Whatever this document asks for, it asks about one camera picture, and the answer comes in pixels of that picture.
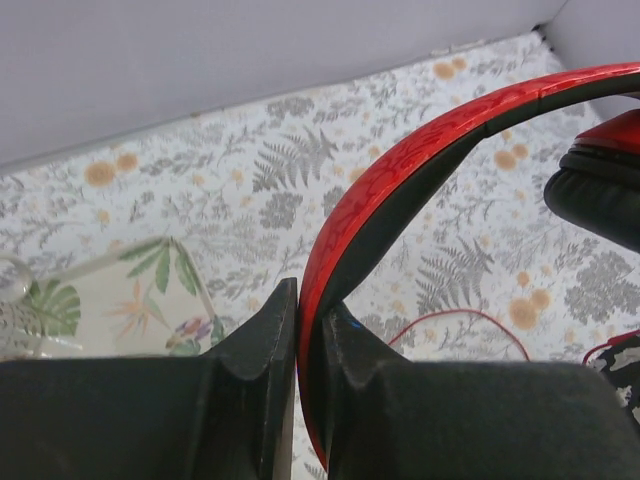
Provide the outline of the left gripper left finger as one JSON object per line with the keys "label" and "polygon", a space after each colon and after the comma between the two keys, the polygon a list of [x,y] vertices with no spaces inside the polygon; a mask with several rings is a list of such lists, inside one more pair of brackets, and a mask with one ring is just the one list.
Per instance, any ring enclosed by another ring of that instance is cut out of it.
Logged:
{"label": "left gripper left finger", "polygon": [[5,479],[287,479],[297,282],[191,357],[1,366]]}

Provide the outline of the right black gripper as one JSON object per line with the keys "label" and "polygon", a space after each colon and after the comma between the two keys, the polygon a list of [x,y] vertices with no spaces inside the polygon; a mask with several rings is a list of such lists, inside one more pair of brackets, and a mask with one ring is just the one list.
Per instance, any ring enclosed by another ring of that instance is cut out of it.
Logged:
{"label": "right black gripper", "polygon": [[587,352],[587,365],[615,389],[621,408],[639,424],[639,334],[625,333]]}

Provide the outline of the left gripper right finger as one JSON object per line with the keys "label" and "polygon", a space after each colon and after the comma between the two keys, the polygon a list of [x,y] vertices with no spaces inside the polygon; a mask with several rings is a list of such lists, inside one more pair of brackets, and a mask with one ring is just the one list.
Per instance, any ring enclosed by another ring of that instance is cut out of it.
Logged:
{"label": "left gripper right finger", "polygon": [[417,362],[344,306],[322,322],[332,479],[635,479],[639,438],[595,371]]}

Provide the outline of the red headphones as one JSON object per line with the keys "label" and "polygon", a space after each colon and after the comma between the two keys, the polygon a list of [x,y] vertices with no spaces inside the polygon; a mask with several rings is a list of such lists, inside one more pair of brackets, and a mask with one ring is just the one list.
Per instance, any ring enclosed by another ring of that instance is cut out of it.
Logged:
{"label": "red headphones", "polygon": [[517,83],[463,104],[414,131],[351,186],[322,226],[305,269],[297,320],[300,399],[328,475],[322,322],[369,275],[409,222],[482,140],[585,101],[639,93],[639,66],[621,63]]}

